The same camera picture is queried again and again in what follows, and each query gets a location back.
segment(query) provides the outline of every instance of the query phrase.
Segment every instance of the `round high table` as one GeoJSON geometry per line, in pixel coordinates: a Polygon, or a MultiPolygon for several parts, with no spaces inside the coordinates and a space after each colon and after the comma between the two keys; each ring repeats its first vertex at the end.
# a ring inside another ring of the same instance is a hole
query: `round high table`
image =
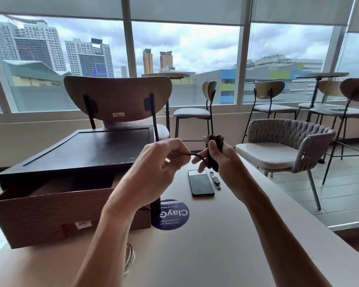
{"type": "MultiPolygon", "coordinates": [[[[349,75],[348,72],[312,72],[312,73],[306,73],[303,75],[296,75],[295,78],[297,78],[297,79],[315,78],[316,83],[315,83],[314,92],[312,93],[312,98],[311,98],[311,104],[310,104],[310,109],[311,109],[314,107],[314,103],[315,103],[315,100],[316,100],[317,94],[318,94],[319,82],[322,80],[322,78],[346,77],[348,75],[349,75]]],[[[311,119],[311,112],[309,111],[307,114],[306,121],[309,122],[310,119],[311,119]]]]}
{"type": "MultiPolygon", "coordinates": [[[[331,285],[359,287],[359,253],[243,161],[331,285]]],[[[161,196],[186,204],[189,217],[184,225],[130,232],[135,261],[123,286],[275,287],[249,212],[223,181],[214,197],[192,197],[187,171],[197,168],[190,163],[182,167],[161,196]]],[[[71,286],[92,237],[87,233],[14,250],[6,244],[0,250],[0,287],[71,286]]]]}
{"type": "MultiPolygon", "coordinates": [[[[162,72],[162,73],[146,73],[144,75],[141,75],[141,77],[168,77],[171,80],[180,80],[182,78],[189,78],[189,73],[181,73],[181,72],[162,72]]],[[[170,133],[170,119],[169,119],[169,101],[166,103],[165,107],[165,115],[166,115],[166,125],[170,133]]]]}

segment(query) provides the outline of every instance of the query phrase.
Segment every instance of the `forearm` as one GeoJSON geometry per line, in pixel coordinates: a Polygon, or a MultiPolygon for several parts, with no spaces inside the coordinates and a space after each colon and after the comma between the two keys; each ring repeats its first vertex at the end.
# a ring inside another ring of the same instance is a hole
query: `forearm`
{"type": "Polygon", "coordinates": [[[278,287],[329,287],[330,283],[288,229],[268,196],[253,179],[246,204],[278,287]]]}
{"type": "Polygon", "coordinates": [[[129,228],[134,213],[104,213],[73,287],[122,285],[129,228]]]}

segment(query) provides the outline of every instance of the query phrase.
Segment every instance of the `cloudy sky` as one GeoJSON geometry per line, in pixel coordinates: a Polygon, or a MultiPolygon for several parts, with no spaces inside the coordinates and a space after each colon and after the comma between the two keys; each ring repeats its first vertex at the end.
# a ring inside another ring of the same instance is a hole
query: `cloudy sky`
{"type": "MultiPolygon", "coordinates": [[[[67,69],[70,67],[65,40],[100,38],[110,44],[114,74],[121,77],[121,65],[127,66],[122,21],[43,19],[58,30],[67,69]]],[[[0,16],[0,21],[4,20],[5,17],[0,16]]],[[[144,22],[133,22],[132,26],[138,76],[144,73],[142,51],[145,48],[152,50],[154,72],[160,69],[160,51],[172,51],[177,71],[202,73],[230,69],[237,63],[239,27],[144,22]]],[[[248,59],[283,54],[288,58],[324,60],[332,29],[331,26],[253,24],[248,59]]],[[[345,45],[338,70],[359,76],[359,34],[350,34],[345,45]]]]}

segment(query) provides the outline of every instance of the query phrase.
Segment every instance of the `black phone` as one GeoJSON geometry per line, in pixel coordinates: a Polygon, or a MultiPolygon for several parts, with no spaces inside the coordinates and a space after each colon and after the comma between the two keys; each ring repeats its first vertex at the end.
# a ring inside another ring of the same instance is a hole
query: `black phone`
{"type": "Polygon", "coordinates": [[[215,195],[205,170],[201,173],[198,173],[198,170],[189,170],[187,174],[189,175],[191,193],[194,197],[215,195]]]}

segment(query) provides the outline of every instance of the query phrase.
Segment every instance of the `white label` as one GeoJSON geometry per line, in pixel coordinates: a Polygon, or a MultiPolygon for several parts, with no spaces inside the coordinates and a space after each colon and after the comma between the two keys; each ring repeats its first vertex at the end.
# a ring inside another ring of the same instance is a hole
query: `white label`
{"type": "Polygon", "coordinates": [[[76,222],[75,225],[79,230],[81,230],[82,228],[91,227],[92,223],[90,222],[90,220],[85,220],[83,222],[76,222]]]}

